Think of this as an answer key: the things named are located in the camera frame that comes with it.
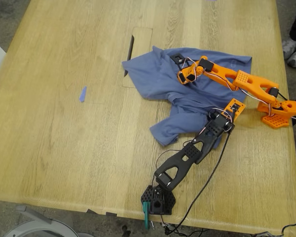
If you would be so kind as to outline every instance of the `black cable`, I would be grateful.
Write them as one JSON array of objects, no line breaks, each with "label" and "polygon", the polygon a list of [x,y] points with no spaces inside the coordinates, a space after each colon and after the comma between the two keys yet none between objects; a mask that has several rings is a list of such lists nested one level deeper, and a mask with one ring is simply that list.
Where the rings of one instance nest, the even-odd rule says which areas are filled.
[{"label": "black cable", "polygon": [[284,100],[288,100],[286,99],[280,92],[278,92],[278,94],[284,99]]},{"label": "black cable", "polygon": [[200,237],[202,234],[204,233],[204,231],[202,231],[200,234],[199,234],[199,236],[198,237]]},{"label": "black cable", "polygon": [[296,223],[295,224],[291,224],[291,225],[286,225],[282,228],[282,235],[284,235],[284,230],[287,228],[287,227],[290,227],[290,226],[296,226]]},{"label": "black cable", "polygon": [[191,141],[193,141],[193,140],[187,140],[187,141],[183,142],[183,147],[185,147],[185,144],[186,144],[187,142],[191,142]]},{"label": "black cable", "polygon": [[[234,117],[235,117],[235,111],[233,110],[233,113],[232,113],[232,125],[233,125]],[[218,167],[218,165],[219,165],[219,163],[220,163],[220,161],[221,161],[221,159],[222,159],[222,155],[223,155],[223,152],[225,151],[225,148],[226,148],[226,145],[227,145],[227,142],[228,142],[228,139],[229,139],[230,134],[231,134],[231,131],[228,132],[227,138],[226,138],[225,143],[224,143],[224,145],[223,145],[223,147],[222,147],[221,155],[220,155],[220,157],[219,157],[219,159],[218,159],[218,161],[217,161],[217,164],[215,165],[215,167],[214,167],[214,169],[213,169],[211,175],[209,176],[208,180],[206,181],[206,183],[204,184],[204,186],[202,187],[202,189],[199,191],[199,193],[196,195],[196,197],[194,198],[194,200],[193,200],[192,203],[190,204],[190,206],[189,206],[189,208],[188,208],[186,214],[184,215],[184,217],[183,217],[183,219],[180,221],[180,223],[179,223],[179,224],[178,224],[173,230],[169,230],[169,228],[166,229],[166,231],[165,231],[165,234],[166,234],[166,235],[169,235],[169,234],[173,233],[175,230],[178,229],[178,227],[179,227],[179,226],[183,223],[183,221],[186,219],[186,217],[187,217],[189,211],[191,210],[192,206],[194,205],[195,201],[198,199],[198,197],[201,195],[201,193],[203,192],[203,190],[206,188],[206,186],[208,185],[209,181],[211,181],[211,179],[212,179],[212,177],[213,177],[213,175],[214,175],[214,173],[215,173],[215,171],[216,171],[216,169],[217,169],[217,167]]]},{"label": "black cable", "polygon": [[254,234],[253,236],[256,236],[256,235],[262,235],[262,234],[271,234],[273,237],[283,237],[284,236],[284,230],[287,228],[287,227],[290,227],[290,226],[296,226],[296,223],[295,224],[291,224],[291,225],[286,225],[282,228],[282,231],[281,231],[281,234],[279,236],[274,236],[272,235],[270,232],[262,232],[262,233],[258,233],[258,234]]}]

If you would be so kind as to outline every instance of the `wood grain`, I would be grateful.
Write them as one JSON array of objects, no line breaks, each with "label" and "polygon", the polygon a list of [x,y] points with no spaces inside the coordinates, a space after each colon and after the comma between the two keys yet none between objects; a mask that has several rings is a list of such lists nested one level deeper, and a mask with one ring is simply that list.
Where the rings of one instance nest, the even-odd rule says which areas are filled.
[{"label": "wood grain", "polygon": [[[156,158],[181,149],[193,134],[161,147],[149,127],[171,105],[122,86],[134,27],[152,29],[149,49],[250,55],[252,74],[279,83],[288,96],[274,0],[32,0],[0,69],[0,200],[144,218],[140,196]],[[257,102],[245,103],[220,166],[184,224],[279,235],[296,223],[293,130],[268,127]],[[175,188],[166,222],[181,220],[221,148]],[[296,236],[296,227],[287,232]]]}]

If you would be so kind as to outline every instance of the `perforated plate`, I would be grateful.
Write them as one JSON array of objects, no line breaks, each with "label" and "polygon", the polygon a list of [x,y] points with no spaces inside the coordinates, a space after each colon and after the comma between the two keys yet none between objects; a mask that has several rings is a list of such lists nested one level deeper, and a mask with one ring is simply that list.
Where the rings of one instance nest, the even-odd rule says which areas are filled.
[{"label": "perforated plate", "polygon": [[[145,192],[143,193],[142,197],[141,197],[141,201],[142,201],[142,204],[144,201],[149,201],[151,202],[152,201],[152,194],[153,194],[153,186],[152,185],[149,185]],[[172,214],[172,208],[173,206],[176,204],[176,199],[175,197],[173,196],[172,192],[171,191],[167,191],[167,190],[163,190],[163,195],[164,195],[164,213],[163,215],[171,215]]]}]

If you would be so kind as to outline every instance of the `table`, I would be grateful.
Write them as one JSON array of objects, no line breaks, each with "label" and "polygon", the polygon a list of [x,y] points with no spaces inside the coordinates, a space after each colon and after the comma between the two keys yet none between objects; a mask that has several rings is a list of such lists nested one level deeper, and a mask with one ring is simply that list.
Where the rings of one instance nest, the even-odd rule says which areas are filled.
[{"label": "table", "polygon": [[[193,134],[166,148],[152,137],[170,104],[143,99],[124,78],[132,34],[134,54],[155,45],[251,55],[252,74],[288,96],[274,0],[32,0],[0,69],[0,200],[143,219],[157,156]],[[268,127],[257,102],[245,103],[184,224],[279,235],[296,223],[293,130]],[[221,147],[174,189],[166,222],[181,220]]]}]

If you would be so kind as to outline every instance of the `blue plastic piece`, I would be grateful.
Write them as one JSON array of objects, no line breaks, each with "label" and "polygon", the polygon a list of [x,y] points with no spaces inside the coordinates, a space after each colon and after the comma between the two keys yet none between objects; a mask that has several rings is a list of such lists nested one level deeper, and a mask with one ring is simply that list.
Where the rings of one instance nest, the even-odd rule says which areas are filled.
[{"label": "blue plastic piece", "polygon": [[87,87],[85,86],[83,89],[82,89],[82,92],[81,92],[81,95],[79,97],[79,100],[80,102],[84,102],[84,98],[85,98],[85,94],[87,92]]},{"label": "blue plastic piece", "polygon": [[150,210],[150,202],[144,201],[143,203],[143,211],[145,214],[145,228],[149,230],[149,210]]}]

